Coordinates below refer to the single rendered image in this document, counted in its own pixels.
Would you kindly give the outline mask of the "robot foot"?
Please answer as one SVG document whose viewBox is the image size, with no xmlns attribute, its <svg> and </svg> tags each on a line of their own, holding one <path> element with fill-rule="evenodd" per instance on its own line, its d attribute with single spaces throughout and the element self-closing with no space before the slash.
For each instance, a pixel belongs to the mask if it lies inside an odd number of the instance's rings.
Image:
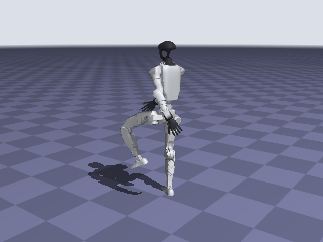
<svg viewBox="0 0 323 242">
<path fill-rule="evenodd" d="M 149 163 L 149 162 L 148 162 L 148 160 L 147 160 L 146 158 L 141 158 L 141 160 L 140 160 L 140 161 L 136 161 L 136 162 L 135 162 L 135 163 L 130 167 L 130 169 L 136 168 L 136 167 L 141 166 L 141 165 L 145 165 L 145 164 L 147 164 L 147 163 Z"/>
<path fill-rule="evenodd" d="M 167 186 L 162 186 L 162 190 L 167 193 L 167 195 L 172 196 L 174 195 L 173 189 L 169 186 L 169 189 L 166 188 Z"/>
</svg>

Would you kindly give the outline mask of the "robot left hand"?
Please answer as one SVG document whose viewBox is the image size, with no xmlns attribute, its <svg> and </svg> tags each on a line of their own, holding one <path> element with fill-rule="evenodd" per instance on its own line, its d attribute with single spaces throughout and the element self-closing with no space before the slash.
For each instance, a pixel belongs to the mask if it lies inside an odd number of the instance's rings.
<svg viewBox="0 0 323 242">
<path fill-rule="evenodd" d="M 177 131 L 180 133 L 179 129 L 181 131 L 182 131 L 182 129 L 180 128 L 180 126 L 178 125 L 178 123 L 174 119 L 172 119 L 173 116 L 172 116 L 171 113 L 170 113 L 170 115 L 171 115 L 170 118 L 166 119 L 165 116 L 164 116 L 164 118 L 165 118 L 166 121 L 168 121 L 168 123 L 167 123 L 167 125 L 168 125 L 168 134 L 170 134 L 170 129 L 171 129 L 173 135 L 175 136 L 174 131 L 178 135 Z M 178 126 L 179 129 L 176 126 Z M 177 129 L 177 131 L 175 130 L 175 128 Z M 173 129 L 174 129 L 174 131 L 173 131 Z"/>
</svg>

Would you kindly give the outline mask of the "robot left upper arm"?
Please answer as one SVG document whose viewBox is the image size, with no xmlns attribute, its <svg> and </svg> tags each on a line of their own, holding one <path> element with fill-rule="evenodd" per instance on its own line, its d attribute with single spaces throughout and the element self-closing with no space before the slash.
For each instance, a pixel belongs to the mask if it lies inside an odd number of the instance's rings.
<svg viewBox="0 0 323 242">
<path fill-rule="evenodd" d="M 149 73 L 152 77 L 153 84 L 156 87 L 156 90 L 160 90 L 160 92 L 163 94 L 164 93 L 163 86 L 162 86 L 162 81 L 161 81 L 161 77 L 160 77 L 160 75 L 162 73 L 161 66 L 156 66 L 156 67 L 152 68 Z"/>
</svg>

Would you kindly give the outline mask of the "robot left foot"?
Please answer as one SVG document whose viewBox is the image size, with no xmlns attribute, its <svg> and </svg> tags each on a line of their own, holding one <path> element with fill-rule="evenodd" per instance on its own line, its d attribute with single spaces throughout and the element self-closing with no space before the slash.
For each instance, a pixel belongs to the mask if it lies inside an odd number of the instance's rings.
<svg viewBox="0 0 323 242">
<path fill-rule="evenodd" d="M 146 158 L 141 158 L 141 160 L 140 160 L 140 161 L 136 161 L 136 162 L 135 162 L 135 163 L 130 167 L 130 169 L 136 168 L 136 167 L 141 166 L 141 165 L 145 165 L 145 164 L 147 164 L 147 163 L 149 163 L 149 162 L 148 162 L 148 160 L 147 160 Z"/>
</svg>

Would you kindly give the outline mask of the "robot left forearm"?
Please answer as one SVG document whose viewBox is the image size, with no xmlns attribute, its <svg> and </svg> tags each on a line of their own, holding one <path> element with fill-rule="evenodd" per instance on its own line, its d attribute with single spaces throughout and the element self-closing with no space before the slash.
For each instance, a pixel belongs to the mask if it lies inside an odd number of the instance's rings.
<svg viewBox="0 0 323 242">
<path fill-rule="evenodd" d="M 166 99 L 164 98 L 163 94 L 160 92 L 160 90 L 155 90 L 153 92 L 153 95 L 156 98 L 156 101 L 160 107 L 160 111 L 164 114 L 165 118 L 168 119 L 171 117 L 169 110 L 167 108 Z"/>
</svg>

